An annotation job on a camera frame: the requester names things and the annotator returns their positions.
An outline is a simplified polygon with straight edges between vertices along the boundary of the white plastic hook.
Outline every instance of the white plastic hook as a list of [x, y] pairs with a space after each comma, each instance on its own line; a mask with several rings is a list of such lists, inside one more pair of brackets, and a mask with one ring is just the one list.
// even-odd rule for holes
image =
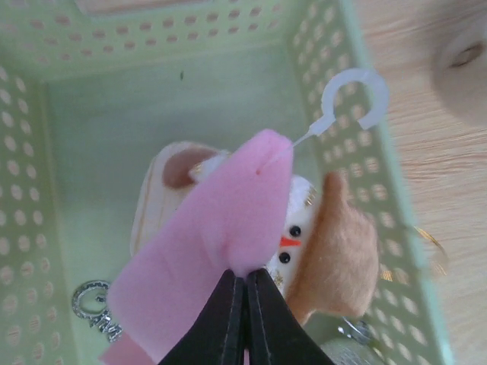
[[[369, 129], [379, 123], [386, 115], [387, 107], [389, 106], [389, 88], [387, 87], [386, 81], [374, 70], [349, 68], [335, 75], [325, 86], [323, 96], [321, 97], [323, 116], [310, 125], [307, 133], [292, 145], [293, 148], [312, 135], [322, 135], [336, 121], [335, 95], [342, 86], [351, 82], [361, 82], [372, 89], [374, 94], [374, 102], [372, 103], [371, 110], [367, 115], [358, 120], [358, 124], [360, 124], [362, 129]], [[282, 154], [274, 156], [267, 164], [278, 160], [281, 156]]]

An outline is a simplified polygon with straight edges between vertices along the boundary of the silver glitter ornament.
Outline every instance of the silver glitter ornament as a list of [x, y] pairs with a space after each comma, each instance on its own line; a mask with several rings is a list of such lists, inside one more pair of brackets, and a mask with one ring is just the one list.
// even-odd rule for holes
[[[120, 325], [112, 322], [110, 310], [105, 304], [109, 287], [110, 283], [102, 280], [89, 281], [82, 284], [73, 294], [72, 309], [77, 317], [87, 319], [90, 327], [97, 327], [101, 333], [106, 334], [108, 342], [112, 343], [120, 339], [123, 330]], [[99, 292], [95, 300], [105, 305], [97, 312], [88, 311], [81, 306], [81, 301], [87, 293], [95, 290]]]

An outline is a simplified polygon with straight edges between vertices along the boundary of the ventilation hole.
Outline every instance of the ventilation hole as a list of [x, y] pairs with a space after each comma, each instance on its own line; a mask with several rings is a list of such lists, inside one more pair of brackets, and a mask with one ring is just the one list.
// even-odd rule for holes
[[132, 51], [133, 49], [135, 49], [135, 42], [128, 40], [123, 44], [123, 48], [127, 51]]
[[7, 112], [2, 112], [2, 121], [9, 128], [14, 126], [14, 118]]
[[313, 19], [316, 17], [318, 14], [318, 6], [316, 3], [313, 3], [310, 5], [310, 7], [307, 9], [307, 15], [310, 19]]
[[307, 96], [307, 101], [309, 104], [313, 104], [315, 101], [317, 101], [317, 96], [314, 93], [314, 91], [311, 91], [309, 95]]
[[44, 43], [49, 44], [50, 46], [57, 46], [59, 44], [58, 40], [56, 38], [44, 38]]
[[43, 221], [44, 221], [43, 214], [40, 211], [35, 211], [32, 214], [32, 218], [33, 218], [33, 222], [35, 224], [37, 224], [38, 226], [40, 226], [43, 223]]
[[56, 15], [56, 17], [54, 18], [54, 21], [57, 24], [63, 25], [65, 27], [67, 27], [68, 25], [71, 25], [71, 20], [69, 19], [69, 17], [67, 17], [65, 15]]
[[4, 285], [12, 284], [12, 281], [14, 281], [14, 271], [10, 266], [4, 266], [0, 270], [0, 280]]
[[367, 147], [372, 144], [372, 134], [369, 131], [360, 131], [358, 133], [358, 143], [362, 147]]
[[24, 142], [23, 149], [24, 149], [24, 153], [27, 156], [29, 156], [29, 157], [32, 157], [33, 156], [33, 148], [32, 148], [32, 145], [29, 142]]
[[13, 160], [10, 160], [7, 162], [7, 169], [14, 176], [17, 176], [20, 172], [20, 169], [18, 167], [18, 163], [16, 161], [13, 161]]
[[418, 355], [418, 363], [419, 365], [431, 365], [429, 361], [427, 361], [423, 356]]
[[395, 276], [397, 282], [399, 282], [403, 285], [409, 285], [409, 275], [407, 272], [405, 272], [401, 268], [395, 268], [394, 269], [394, 276]]
[[55, 322], [58, 318], [58, 311], [57, 309], [54, 307], [54, 306], [51, 306], [48, 310], [47, 310], [47, 318], [49, 319], [49, 321], [51, 322]]
[[355, 151], [357, 151], [357, 145], [350, 138], [345, 140], [345, 151], [347, 151], [349, 154], [352, 154]]
[[331, 163], [333, 161], [333, 157], [332, 157], [332, 154], [328, 151], [325, 151], [325, 153], [323, 153], [323, 159], [327, 162], [327, 163]]
[[364, 107], [362, 105], [359, 105], [359, 104], [354, 105], [352, 107], [352, 115], [356, 120], [359, 120], [360, 118], [362, 118], [365, 115]]
[[343, 156], [343, 151], [340, 146], [333, 147], [333, 155], [335, 156], [335, 158], [340, 158]]
[[15, 152], [17, 150], [17, 143], [10, 135], [5, 136], [3, 141], [9, 151]]
[[15, 200], [21, 200], [22, 199], [23, 192], [22, 192], [22, 189], [19, 185], [12, 185], [10, 187], [10, 193], [12, 195], [12, 198], [14, 198]]
[[318, 61], [316, 59], [311, 61], [310, 70], [311, 70], [312, 74], [317, 74], [318, 71], [320, 70], [320, 64], [318, 63]]
[[18, 346], [21, 342], [22, 330], [18, 325], [13, 325], [7, 330], [7, 343], [12, 346]]
[[47, 66], [50, 63], [49, 59], [45, 56], [37, 57], [36, 62], [43, 66]]
[[262, 8], [260, 6], [256, 6], [250, 11], [250, 16], [251, 17], [258, 17], [260, 15], [260, 12], [262, 11]]
[[302, 21], [301, 24], [299, 25], [299, 31], [301, 33], [306, 33], [309, 27], [310, 25], [307, 21]]
[[398, 344], [397, 347], [399, 348], [399, 352], [401, 353], [401, 355], [404, 356], [405, 359], [407, 359], [408, 361], [412, 360], [411, 352], [406, 346], [404, 346], [403, 344]]
[[168, 19], [165, 19], [163, 22], [162, 22], [162, 26], [164, 28], [172, 28], [174, 27], [174, 19], [169, 17]]
[[8, 315], [11, 316], [17, 312], [18, 308], [18, 298], [14, 294], [9, 294], [4, 300], [2, 304], [3, 311]]
[[104, 30], [97, 29], [93, 32], [93, 38], [96, 40], [104, 40], [107, 34]]
[[12, 365], [25, 365], [25, 359], [23, 356], [17, 356], [15, 359], [14, 359], [14, 362], [12, 363]]
[[365, 203], [371, 200], [371, 197], [369, 196], [367, 189], [364, 188], [357, 189], [357, 197], [361, 202], [365, 202]]
[[398, 318], [396, 318], [396, 317], [394, 317], [394, 316], [391, 316], [391, 317], [390, 317], [390, 321], [393, 323], [393, 326], [394, 326], [394, 328], [395, 328], [397, 331], [399, 331], [399, 332], [401, 332], [401, 333], [403, 333], [403, 334], [405, 334], [405, 333], [406, 333], [406, 330], [404, 329], [404, 325], [403, 325], [403, 323], [402, 323], [400, 320], [398, 320]]
[[119, 25], [117, 28], [115, 28], [115, 31], [119, 36], [125, 36], [129, 34], [129, 27], [126, 25]]
[[47, 247], [47, 240], [43, 234], [38, 234], [36, 237], [37, 247], [40, 249], [45, 249]]
[[296, 48], [300, 45], [300, 43], [301, 43], [301, 38], [299, 37], [299, 34], [296, 34], [292, 40], [292, 44]]
[[345, 86], [345, 93], [348, 95], [348, 96], [351, 96], [353, 94], [355, 94], [357, 92], [357, 83], [356, 82], [351, 82], [350, 84], [347, 84]]
[[25, 87], [24, 80], [22, 80], [21, 78], [19, 78], [19, 77], [15, 78], [15, 85], [17, 85], [17, 89], [20, 92], [25, 93], [27, 91], [27, 88]]
[[6, 70], [1, 66], [0, 66], [0, 79], [2, 79], [3, 81], [8, 81], [8, 74]]
[[325, 81], [318, 81], [317, 86], [315, 87], [315, 90], [317, 91], [318, 94], [323, 94], [325, 90], [326, 83]]
[[352, 172], [352, 175], [354, 177], [362, 177], [364, 175], [364, 171], [360, 164], [358, 163], [352, 163], [350, 165], [350, 171]]
[[32, 358], [39, 363], [44, 357], [44, 345], [41, 342], [37, 342], [32, 350]]
[[27, 304], [33, 305], [37, 302], [37, 290], [35, 290], [33, 287], [31, 289], [27, 289], [27, 292], [25, 294]]
[[93, 51], [91, 49], [82, 49], [80, 52], [86, 57], [91, 57], [93, 55]]
[[393, 340], [390, 339], [389, 335], [386, 333], [382, 333], [382, 340], [383, 343], [388, 347], [394, 349]]
[[27, 217], [25, 216], [25, 213], [21, 210], [18, 210], [14, 213], [14, 219], [19, 226], [24, 226], [27, 223]]
[[394, 228], [396, 226], [393, 216], [386, 211], [380, 213], [380, 222], [387, 228]]
[[335, 8], [330, 6], [325, 11], [325, 23], [329, 24], [333, 19], [335, 19]]
[[384, 312], [378, 308], [375, 309], [375, 314], [377, 315], [378, 319], [384, 323], [384, 324], [387, 324], [387, 317], [386, 315], [384, 314]]
[[349, 118], [345, 115], [338, 118], [338, 125], [341, 129], [347, 129], [350, 126]]
[[29, 6], [28, 3], [26, 2], [26, 0], [10, 0], [9, 4], [11, 7], [17, 8], [17, 9], [28, 8], [28, 6]]
[[9, 34], [16, 34], [18, 29], [15, 25], [9, 23], [0, 23], [0, 31], [9, 33]]
[[328, 128], [328, 133], [329, 133], [330, 137], [332, 137], [332, 138], [336, 137], [336, 127], [334, 125], [331, 125]]
[[210, 13], [206, 15], [206, 21], [209, 23], [214, 23], [218, 20], [218, 13]]
[[184, 18], [184, 24], [185, 25], [194, 25], [196, 23], [196, 17], [194, 15], [191, 15], [189, 17]]
[[390, 290], [384, 290], [384, 296], [386, 297], [387, 302], [392, 304], [393, 306], [398, 306], [397, 298]]
[[30, 278], [33, 274], [33, 270], [34, 270], [34, 267], [33, 267], [32, 262], [29, 262], [29, 261], [25, 262], [21, 266], [21, 274], [24, 278]]
[[306, 62], [306, 55], [304, 53], [300, 53], [298, 56], [298, 64], [303, 65]]
[[343, 95], [339, 91], [335, 94], [335, 100], [333, 101], [334, 107], [338, 107], [343, 104]]
[[314, 49], [314, 43], [312, 40], [308, 40], [306, 42], [306, 46], [304, 46], [304, 51], [309, 55], [310, 53], [313, 52]]
[[47, 298], [47, 299], [50, 299], [53, 294], [54, 294], [54, 285], [53, 283], [51, 283], [50, 281], [48, 281], [45, 285], [44, 285], [44, 290], [43, 290], [43, 294], [44, 296]]
[[238, 17], [240, 17], [240, 10], [238, 9], [234, 9], [228, 14], [228, 19], [230, 19], [231, 21], [237, 19]]
[[6, 256], [10, 252], [10, 243], [4, 237], [0, 238], [0, 255]]
[[423, 332], [419, 331], [414, 325], [409, 326], [409, 331], [411, 332], [411, 335], [417, 342], [423, 344], [424, 346], [428, 344], [425, 336], [423, 335]]
[[314, 40], [319, 41], [325, 35], [325, 27], [322, 24], [318, 24], [316, 28], [314, 28]]
[[349, 55], [341, 55], [338, 58], [338, 67], [340, 70], [345, 70], [350, 67], [350, 57]]
[[49, 262], [47, 257], [43, 257], [40, 260], [40, 270], [44, 273], [47, 274], [49, 270], [51, 269], [51, 263]]
[[61, 345], [61, 334], [59, 332], [54, 332], [51, 335], [51, 348], [57, 350]]
[[150, 21], [145, 21], [138, 27], [142, 32], [148, 32], [152, 29], [152, 23]]
[[40, 194], [39, 194], [39, 191], [36, 188], [30, 188], [29, 195], [30, 195], [30, 198], [33, 201], [35, 201], [35, 202], [38, 202], [39, 201]]
[[320, 50], [320, 58], [322, 61], [326, 61], [328, 58], [329, 58], [329, 55], [330, 55], [330, 50], [328, 48], [328, 46], [324, 46], [321, 50]]
[[44, 29], [44, 23], [40, 21], [39, 19], [32, 19], [29, 24], [31, 25], [32, 28], [34, 29]]
[[279, 25], [279, 21], [273, 20], [269, 23], [269, 26], [267, 27], [268, 29], [274, 29]]
[[40, 317], [37, 315], [30, 317], [29, 332], [35, 334], [38, 333], [39, 330], [40, 330]]

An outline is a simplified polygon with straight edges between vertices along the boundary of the pink foam piece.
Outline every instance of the pink foam piece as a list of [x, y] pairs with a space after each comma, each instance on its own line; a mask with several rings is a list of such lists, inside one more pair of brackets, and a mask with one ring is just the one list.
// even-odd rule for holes
[[100, 361], [105, 365], [156, 365], [125, 332], [105, 351]]
[[[269, 130], [241, 146], [111, 285], [109, 308], [155, 363], [189, 331], [225, 270], [245, 277], [277, 251], [291, 186], [290, 147]], [[282, 157], [266, 165], [276, 154]]]

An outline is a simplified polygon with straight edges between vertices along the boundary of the green basket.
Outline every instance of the green basket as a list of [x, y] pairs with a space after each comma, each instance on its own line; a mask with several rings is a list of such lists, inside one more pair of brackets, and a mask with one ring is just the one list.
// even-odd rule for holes
[[[328, 80], [367, 67], [349, 0], [213, 0], [87, 15], [73, 0], [0, 2], [2, 365], [90, 365], [107, 348], [75, 317], [75, 288], [113, 280], [145, 171], [172, 141], [234, 150], [263, 128], [296, 139]], [[350, 84], [338, 121], [296, 150], [320, 186], [347, 172], [376, 217], [381, 281], [365, 318], [388, 365], [453, 363], [387, 125], [362, 131], [369, 96]], [[339, 321], [315, 317], [318, 341]]]

